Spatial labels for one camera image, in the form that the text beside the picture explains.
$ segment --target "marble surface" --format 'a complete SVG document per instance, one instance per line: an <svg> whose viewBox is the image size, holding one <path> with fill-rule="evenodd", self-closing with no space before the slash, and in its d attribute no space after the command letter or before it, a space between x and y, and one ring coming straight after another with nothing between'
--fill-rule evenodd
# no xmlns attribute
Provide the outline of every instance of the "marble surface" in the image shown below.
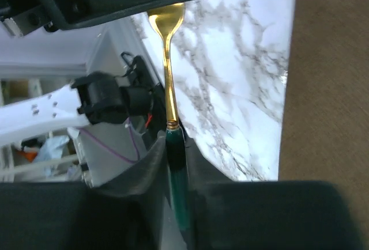
<svg viewBox="0 0 369 250"><path fill-rule="evenodd" d="M179 116L234 180L276 180L295 0L198 0L172 40ZM132 17L162 80L162 43Z"/></svg>

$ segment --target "wire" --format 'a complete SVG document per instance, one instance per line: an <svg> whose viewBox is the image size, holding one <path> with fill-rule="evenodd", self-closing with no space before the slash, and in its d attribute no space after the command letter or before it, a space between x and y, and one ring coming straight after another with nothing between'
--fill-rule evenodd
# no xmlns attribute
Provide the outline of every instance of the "wire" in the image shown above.
<svg viewBox="0 0 369 250"><path fill-rule="evenodd" d="M87 135L88 137L90 137L90 139L92 139L94 142L96 142L102 149L108 151L110 154L114 155L115 157L118 157L118 158L120 158L120 159L128 162L129 164L135 164L139 160L139 158L138 158L137 161L132 161L132 160L126 158L125 156L119 154L114 149L111 149L110 147L108 147L107 145L105 145L101 140L99 140L98 138L96 138L94 135L92 135L86 129L81 128L81 129L79 129L79 131L81 133Z"/></svg>
<svg viewBox="0 0 369 250"><path fill-rule="evenodd" d="M137 161L139 161L139 160L140 160L140 153L139 153L138 148L137 148L137 145L136 145L136 143L135 143L135 141L134 141L134 139L133 139L133 134L132 134L132 127L131 127L131 120L130 120L130 118L128 118L128 119L127 119L127 121L128 121L128 124L129 124L129 128L128 128L129 135L130 135L130 137L131 137L131 141L132 141L132 144L133 144L134 150L136 151Z"/></svg>
<svg viewBox="0 0 369 250"><path fill-rule="evenodd" d="M128 75L133 73L135 68L136 68L137 58L132 53L123 51L121 53L121 58L125 62L128 69L127 69L126 73L124 73L124 75L116 75L115 78L117 78L117 77L127 77Z"/></svg>
<svg viewBox="0 0 369 250"><path fill-rule="evenodd" d="M147 132L147 130L146 130L146 131L144 131L144 132L140 133L140 132L138 132L138 131L134 128L134 126L133 126L132 124L128 124L128 123L126 123L126 124L125 124L125 127L126 127L126 128L131 127L132 132L133 132L136 136L139 136L139 137L142 137L142 136L143 136L143 135L145 135L145 134L146 134L146 132Z"/></svg>
<svg viewBox="0 0 369 250"><path fill-rule="evenodd" d="M148 128L150 122L152 120L152 115L150 113L148 113L148 121L145 123L145 127Z"/></svg>

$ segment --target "orange object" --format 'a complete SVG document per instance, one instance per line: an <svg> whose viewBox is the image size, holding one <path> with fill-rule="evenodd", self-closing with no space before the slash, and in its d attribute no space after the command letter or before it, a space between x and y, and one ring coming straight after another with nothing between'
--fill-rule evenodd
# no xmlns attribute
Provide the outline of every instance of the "orange object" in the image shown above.
<svg viewBox="0 0 369 250"><path fill-rule="evenodd" d="M148 126L149 126L149 124L150 124L151 120L152 120L152 115L149 113L149 114L148 114L148 121L145 123L145 127L146 127L146 128L148 128Z"/></svg>
<svg viewBox="0 0 369 250"><path fill-rule="evenodd" d="M33 162L38 154L37 152L24 152L24 151L19 151L19 150L17 151L17 153L25 157L27 161L29 162Z"/></svg>

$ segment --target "black clamp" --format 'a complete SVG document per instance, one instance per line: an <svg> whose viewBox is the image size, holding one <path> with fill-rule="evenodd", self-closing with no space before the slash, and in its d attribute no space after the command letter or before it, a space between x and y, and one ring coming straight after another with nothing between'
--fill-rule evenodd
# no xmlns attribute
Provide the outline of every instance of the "black clamp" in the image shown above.
<svg viewBox="0 0 369 250"><path fill-rule="evenodd" d="M100 71L77 78L71 88L80 95L78 113L85 114L91 124L122 124L129 116L147 115L152 107L148 88L119 86L115 76Z"/></svg>

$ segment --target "brown wall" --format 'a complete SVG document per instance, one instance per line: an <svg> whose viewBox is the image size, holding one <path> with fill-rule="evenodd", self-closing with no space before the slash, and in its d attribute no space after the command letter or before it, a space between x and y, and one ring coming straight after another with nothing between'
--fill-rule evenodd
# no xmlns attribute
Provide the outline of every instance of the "brown wall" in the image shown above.
<svg viewBox="0 0 369 250"><path fill-rule="evenodd" d="M280 180L339 184L368 244L369 0L296 0L293 24Z"/></svg>

